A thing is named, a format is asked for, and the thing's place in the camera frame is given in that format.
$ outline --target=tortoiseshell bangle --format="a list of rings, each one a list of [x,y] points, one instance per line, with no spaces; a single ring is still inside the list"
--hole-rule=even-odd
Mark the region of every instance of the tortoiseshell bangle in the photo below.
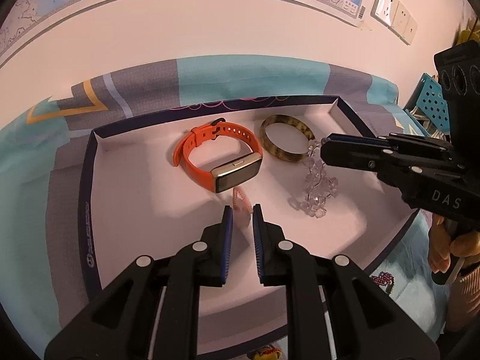
[[[306,158],[308,155],[308,152],[305,152],[303,154],[290,153],[288,151],[280,149],[277,145],[275,145],[270,140],[270,138],[268,138],[265,129],[267,128],[267,126],[270,126],[273,123],[284,123],[284,124],[294,126],[298,131],[300,131],[303,135],[305,135],[305,137],[307,137],[309,141],[315,139],[315,135],[313,131],[310,130],[310,128],[301,120],[298,120],[295,117],[287,116],[287,115],[273,115],[273,116],[267,117],[267,119],[265,119],[262,125],[260,126],[259,141],[262,144],[263,148],[266,151],[268,151],[271,155],[283,161],[300,162],[304,158]]]

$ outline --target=gray stripe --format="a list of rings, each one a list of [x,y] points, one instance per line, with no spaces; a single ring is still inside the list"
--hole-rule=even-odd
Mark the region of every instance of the gray stripe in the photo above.
[[[107,107],[107,110],[66,116],[65,121],[67,122],[68,129],[70,131],[97,128],[125,118],[122,108],[112,97],[109,90],[105,86],[103,77],[98,76],[92,78],[90,82],[95,95],[98,97],[100,102]],[[60,109],[68,110],[72,108],[92,106],[91,100],[85,93],[83,83],[72,86],[71,92],[73,94],[73,98],[57,102]]]
[[[115,85],[112,81],[112,76],[111,76],[110,73],[103,75],[103,81],[105,83],[106,88],[109,90],[110,94],[112,95],[112,97],[115,99],[115,101],[122,108],[123,112],[125,113],[125,116],[126,117],[134,116],[134,114],[131,113],[131,109],[128,106],[125,99],[122,96],[120,96],[120,93],[118,93],[117,88],[115,87]]]
[[[376,136],[388,135],[390,132],[402,133],[403,130],[395,124],[390,112],[382,105],[367,102],[367,92],[372,83],[371,74],[331,64],[330,77],[323,94],[340,96],[348,102]]]
[[[46,204],[46,249],[58,319],[64,327],[88,303],[78,247],[78,190],[88,136],[57,149]]]
[[[110,76],[134,116],[180,107],[176,59],[128,67]]]
[[[74,131],[69,131],[70,138],[80,138],[80,137],[85,137],[85,135],[89,135],[92,132],[90,128],[87,128],[85,130],[74,130]]]

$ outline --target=white tray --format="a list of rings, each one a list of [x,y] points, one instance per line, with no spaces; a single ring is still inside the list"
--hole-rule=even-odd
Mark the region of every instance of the white tray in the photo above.
[[[334,104],[291,105],[201,116],[97,137],[91,196],[91,220],[100,282],[104,288],[136,257],[174,255],[200,239],[203,229],[221,221],[232,191],[215,195],[172,166],[178,141],[191,128],[225,117],[258,134],[274,114],[295,116],[321,139],[332,132],[359,135]],[[303,152],[306,139],[293,127],[272,125],[272,141]],[[249,152],[238,140],[219,137],[195,149],[190,160],[205,170]],[[339,180],[340,195],[329,199],[322,219],[294,210],[287,200],[302,198],[305,170],[264,152],[259,174],[242,185],[252,204],[260,203],[265,221],[282,226],[287,239],[312,254],[330,258],[339,252],[366,268],[392,241],[412,210],[400,193],[373,173],[327,167]],[[233,234],[230,269],[223,288],[201,288],[198,353],[255,339],[284,326],[285,291],[263,287],[255,262],[251,224]]]

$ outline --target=clear bead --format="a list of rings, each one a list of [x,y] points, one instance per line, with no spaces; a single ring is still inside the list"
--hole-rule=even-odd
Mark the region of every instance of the clear bead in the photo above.
[[[316,212],[315,212],[315,217],[316,218],[323,218],[327,213],[327,210],[325,208],[319,208]]]
[[[308,150],[314,150],[319,146],[320,146],[320,142],[318,142],[316,139],[312,139],[308,141]]]
[[[311,174],[313,174],[319,181],[322,178],[322,170],[315,166],[311,169]]]
[[[317,160],[317,161],[315,161],[315,168],[316,168],[316,169],[322,170],[322,169],[323,169],[323,165],[325,165],[325,163],[324,163],[322,160]]]
[[[311,206],[317,205],[320,202],[320,198],[318,196],[312,197],[308,203],[310,203]]]
[[[306,157],[304,160],[303,160],[303,164],[307,167],[307,168],[311,168],[314,164],[315,164],[315,160],[311,157]]]
[[[320,182],[320,178],[316,175],[307,175],[307,176],[311,176],[306,181],[307,181],[307,184],[310,185],[312,188],[316,187],[317,184]]]
[[[310,211],[310,203],[308,203],[307,201],[304,201],[304,202],[300,203],[300,208],[303,211],[308,213],[308,211]]]
[[[312,157],[315,161],[321,160],[320,147],[316,147],[313,150],[311,150],[310,157]]]
[[[320,183],[311,191],[311,194],[319,198],[326,198],[330,194],[330,189],[325,188],[325,186]]]
[[[305,195],[308,195],[308,194],[311,193],[311,191],[312,191],[311,185],[310,185],[310,184],[307,184],[307,185],[305,186],[305,188],[303,189],[302,192],[303,192]]]
[[[338,186],[338,179],[336,177],[332,177],[330,179],[330,186],[332,188],[336,188]]]
[[[322,188],[326,191],[329,191],[330,190],[330,183],[328,181],[328,179],[326,177],[322,177],[320,179],[320,184],[322,186]]]

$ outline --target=human hand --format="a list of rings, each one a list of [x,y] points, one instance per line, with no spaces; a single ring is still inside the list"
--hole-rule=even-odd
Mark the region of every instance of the human hand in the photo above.
[[[433,221],[428,233],[428,264],[433,273],[445,273],[450,267],[450,254],[464,257],[462,268],[480,262],[480,233],[471,231],[457,237],[453,242],[445,230],[445,218],[433,214]]]

